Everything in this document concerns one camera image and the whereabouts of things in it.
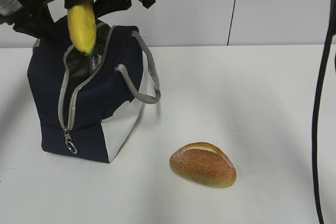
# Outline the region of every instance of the bread crust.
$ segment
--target bread crust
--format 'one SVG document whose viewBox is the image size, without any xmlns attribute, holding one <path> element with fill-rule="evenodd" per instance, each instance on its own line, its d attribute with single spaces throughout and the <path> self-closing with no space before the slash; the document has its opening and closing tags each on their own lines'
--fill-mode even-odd
<svg viewBox="0 0 336 224">
<path fill-rule="evenodd" d="M 228 187 L 237 173 L 230 159 L 215 145 L 199 142 L 188 144 L 170 158 L 172 170 L 197 183 L 212 187 Z"/>
</svg>

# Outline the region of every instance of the zipper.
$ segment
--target zipper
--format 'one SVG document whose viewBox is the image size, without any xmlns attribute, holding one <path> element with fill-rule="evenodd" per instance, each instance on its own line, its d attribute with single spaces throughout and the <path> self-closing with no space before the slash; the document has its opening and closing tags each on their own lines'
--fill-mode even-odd
<svg viewBox="0 0 336 224">
<path fill-rule="evenodd" d="M 107 24 L 100 23 L 99 25 L 97 25 L 97 29 L 99 27 L 103 26 L 103 25 L 107 25 Z M 103 52 L 103 55 L 102 55 L 100 65 L 97 67 L 95 72 L 88 79 L 86 79 L 84 82 L 82 82 L 80 85 L 78 85 L 74 89 L 74 91 L 71 95 L 67 125 L 65 125 L 65 123 L 64 123 L 64 115 L 63 115 L 64 99 L 65 99 L 65 94 L 66 94 L 66 91 L 67 91 L 67 86 L 68 86 L 68 82 L 69 82 L 69 75 L 70 75 L 69 67 L 67 65 L 67 56 L 75 48 L 75 46 L 71 45 L 63 56 L 65 73 L 64 73 L 64 78 L 63 78 L 61 90 L 60 90 L 59 100 L 58 100 L 58 119 L 59 119 L 60 125 L 61 125 L 61 127 L 64 131 L 64 138 L 65 138 L 66 146 L 75 155 L 78 153 L 78 150 L 77 150 L 76 146 L 74 145 L 74 143 L 72 142 L 70 131 L 72 130 L 72 128 L 75 124 L 77 95 L 78 95 L 78 92 L 96 76 L 96 74 L 99 72 L 102 65 L 104 64 L 106 54 L 107 54 L 107 50 L 109 48 L 109 42 L 110 42 L 110 39 L 111 39 L 112 32 L 113 32 L 114 28 L 115 28 L 115 26 L 112 26 L 110 28 L 109 34 L 108 34 L 107 39 L 106 39 L 105 48 L 104 48 L 104 52 Z"/>
</svg>

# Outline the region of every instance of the gray handle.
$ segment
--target gray handle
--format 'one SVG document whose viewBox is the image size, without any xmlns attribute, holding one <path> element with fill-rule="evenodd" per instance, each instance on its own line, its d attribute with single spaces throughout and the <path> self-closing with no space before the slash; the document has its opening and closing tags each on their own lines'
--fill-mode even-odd
<svg viewBox="0 0 336 224">
<path fill-rule="evenodd" d="M 159 102 L 161 98 L 161 91 L 160 91 L 160 83 L 159 83 L 159 77 L 158 73 L 156 72 L 156 67 L 155 67 L 155 62 L 153 59 L 153 55 L 145 42 L 143 41 L 142 37 L 140 36 L 139 33 L 136 31 L 132 32 L 132 36 L 138 41 L 142 51 L 147 56 L 147 62 L 148 62 L 148 72 L 150 76 L 152 77 L 154 81 L 154 92 L 155 92 L 155 97 L 148 95 L 148 94 L 142 94 L 140 93 L 134 86 L 127 68 L 123 64 L 119 64 L 116 68 L 116 71 L 119 71 L 126 82 L 127 87 L 131 91 L 132 95 L 134 95 L 135 98 L 137 98 L 139 101 L 146 103 L 146 104 L 156 104 Z"/>
</svg>

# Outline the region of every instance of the insulated bag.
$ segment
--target insulated bag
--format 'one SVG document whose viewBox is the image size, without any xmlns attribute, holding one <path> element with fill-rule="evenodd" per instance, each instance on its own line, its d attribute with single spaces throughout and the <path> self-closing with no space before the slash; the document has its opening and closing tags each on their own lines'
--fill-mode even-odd
<svg viewBox="0 0 336 224">
<path fill-rule="evenodd" d="M 72 44 L 66 17 L 56 22 L 59 43 L 37 40 L 28 81 L 45 152 L 110 163 L 133 129 L 144 103 L 161 97 L 152 54 L 135 26 L 97 21 L 93 54 Z M 146 92 L 143 52 L 154 81 Z"/>
</svg>

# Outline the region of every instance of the banana peel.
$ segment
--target banana peel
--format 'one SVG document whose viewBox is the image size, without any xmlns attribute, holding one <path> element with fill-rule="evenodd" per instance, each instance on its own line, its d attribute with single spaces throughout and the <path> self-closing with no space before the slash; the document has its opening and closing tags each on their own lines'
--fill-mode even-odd
<svg viewBox="0 0 336 224">
<path fill-rule="evenodd" d="M 82 2 L 68 10 L 70 39 L 83 55 L 90 55 L 96 44 L 96 17 L 93 11 L 94 0 Z"/>
</svg>

